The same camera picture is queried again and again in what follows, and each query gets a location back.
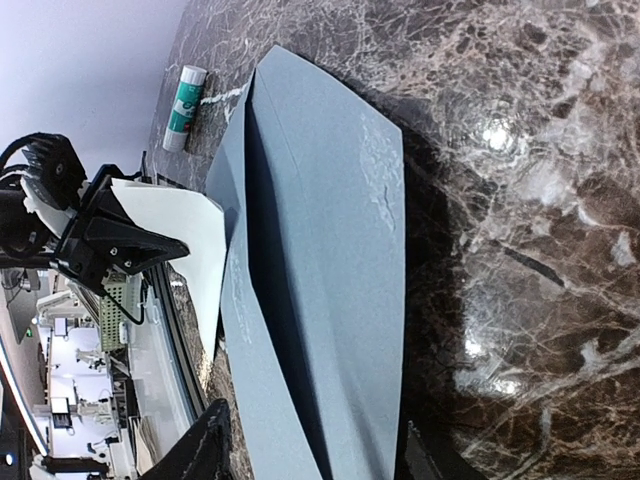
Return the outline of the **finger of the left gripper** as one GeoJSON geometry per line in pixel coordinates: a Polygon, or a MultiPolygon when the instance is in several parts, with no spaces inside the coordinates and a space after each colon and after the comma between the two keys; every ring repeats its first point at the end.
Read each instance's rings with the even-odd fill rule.
{"type": "Polygon", "coordinates": [[[115,182],[127,178],[115,165],[101,167],[54,250],[54,268],[89,290],[102,290],[113,270],[136,275],[189,254],[184,242],[139,226],[125,212],[115,182]]]}

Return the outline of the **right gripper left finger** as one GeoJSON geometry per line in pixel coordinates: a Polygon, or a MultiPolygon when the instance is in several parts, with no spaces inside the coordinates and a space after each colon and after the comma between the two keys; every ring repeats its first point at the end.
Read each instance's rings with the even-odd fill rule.
{"type": "Polygon", "coordinates": [[[142,480],[230,479],[231,413],[216,399],[142,480]]]}

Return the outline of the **grey blue envelope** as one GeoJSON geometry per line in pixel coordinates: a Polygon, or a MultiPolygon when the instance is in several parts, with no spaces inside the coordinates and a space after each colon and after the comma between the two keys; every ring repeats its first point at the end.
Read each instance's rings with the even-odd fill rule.
{"type": "Polygon", "coordinates": [[[401,129],[276,46],[206,183],[223,209],[221,319],[258,479],[390,479],[405,327],[401,129]]]}

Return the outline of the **green white glue stick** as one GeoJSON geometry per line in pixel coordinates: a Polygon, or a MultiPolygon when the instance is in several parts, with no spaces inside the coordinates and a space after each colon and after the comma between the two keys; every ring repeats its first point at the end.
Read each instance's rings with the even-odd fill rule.
{"type": "Polygon", "coordinates": [[[166,151],[180,152],[184,149],[207,75],[204,68],[193,65],[183,67],[164,134],[162,146],[166,151]]]}

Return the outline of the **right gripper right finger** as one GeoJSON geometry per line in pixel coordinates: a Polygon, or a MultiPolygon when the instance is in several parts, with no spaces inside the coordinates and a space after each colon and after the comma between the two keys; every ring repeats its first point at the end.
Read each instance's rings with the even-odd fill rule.
{"type": "Polygon", "coordinates": [[[407,468],[411,479],[486,480],[441,436],[407,425],[407,468]]]}

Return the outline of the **white letter paper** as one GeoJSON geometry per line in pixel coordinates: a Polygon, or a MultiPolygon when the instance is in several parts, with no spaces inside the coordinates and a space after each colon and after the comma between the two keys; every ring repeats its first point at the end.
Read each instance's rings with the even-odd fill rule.
{"type": "Polygon", "coordinates": [[[187,189],[116,179],[113,192],[137,226],[188,247],[189,254],[170,265],[186,280],[203,350],[213,360],[227,251],[223,210],[187,189]]]}

